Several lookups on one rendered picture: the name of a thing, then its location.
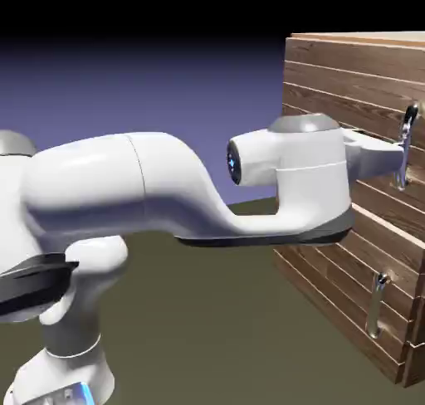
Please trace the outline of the large wooden plank door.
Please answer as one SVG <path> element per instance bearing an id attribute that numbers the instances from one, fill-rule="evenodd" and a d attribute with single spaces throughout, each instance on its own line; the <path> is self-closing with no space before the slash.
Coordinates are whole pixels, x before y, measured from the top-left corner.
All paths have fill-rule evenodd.
<path id="1" fill-rule="evenodd" d="M 388 142 L 398 140 L 407 107 L 425 104 L 425 46 L 286 41 L 284 111 L 325 113 Z M 425 242 L 425 116 L 413 125 L 403 191 L 383 176 L 357 182 L 354 202 Z"/>

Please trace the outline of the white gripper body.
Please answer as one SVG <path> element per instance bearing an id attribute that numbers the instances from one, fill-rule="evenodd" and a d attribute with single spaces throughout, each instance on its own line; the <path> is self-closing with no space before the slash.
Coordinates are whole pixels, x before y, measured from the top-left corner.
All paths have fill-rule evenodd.
<path id="1" fill-rule="evenodd" d="M 404 151 L 398 144 L 366 134 L 347 134 L 345 154 L 349 181 L 356 181 L 398 171 Z"/>

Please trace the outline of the dark wooden cabinet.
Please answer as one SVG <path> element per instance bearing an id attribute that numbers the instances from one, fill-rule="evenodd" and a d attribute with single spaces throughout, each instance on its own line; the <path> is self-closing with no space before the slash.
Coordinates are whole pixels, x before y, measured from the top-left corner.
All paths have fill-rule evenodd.
<path id="1" fill-rule="evenodd" d="M 401 139 L 401 171 L 351 189 L 353 230 L 329 246 L 280 246 L 286 278 L 393 383 L 425 381 L 425 32 L 295 33 L 286 115 L 322 112 L 373 139 Z"/>

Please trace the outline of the small wooden plank door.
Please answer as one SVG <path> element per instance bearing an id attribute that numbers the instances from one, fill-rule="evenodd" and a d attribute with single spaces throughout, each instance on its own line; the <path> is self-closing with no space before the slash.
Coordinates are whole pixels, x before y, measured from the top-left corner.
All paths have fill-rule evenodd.
<path id="1" fill-rule="evenodd" d="M 327 246 L 278 246 L 287 279 L 393 383 L 425 382 L 425 242 L 357 207 L 353 230 Z M 370 338 L 365 323 L 374 276 L 389 274 Z"/>

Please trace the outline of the long curved metal handle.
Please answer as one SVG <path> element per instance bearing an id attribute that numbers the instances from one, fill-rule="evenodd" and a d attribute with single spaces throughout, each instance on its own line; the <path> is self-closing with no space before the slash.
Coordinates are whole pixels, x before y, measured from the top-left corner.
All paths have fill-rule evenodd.
<path id="1" fill-rule="evenodd" d="M 423 103 L 415 101 L 410 104 L 404 114 L 403 121 L 399 128 L 397 146 L 403 149 L 403 160 L 400 168 L 392 175 L 392 186 L 398 191 L 403 191 L 407 184 L 408 154 L 411 144 L 413 125 L 421 118 Z"/>

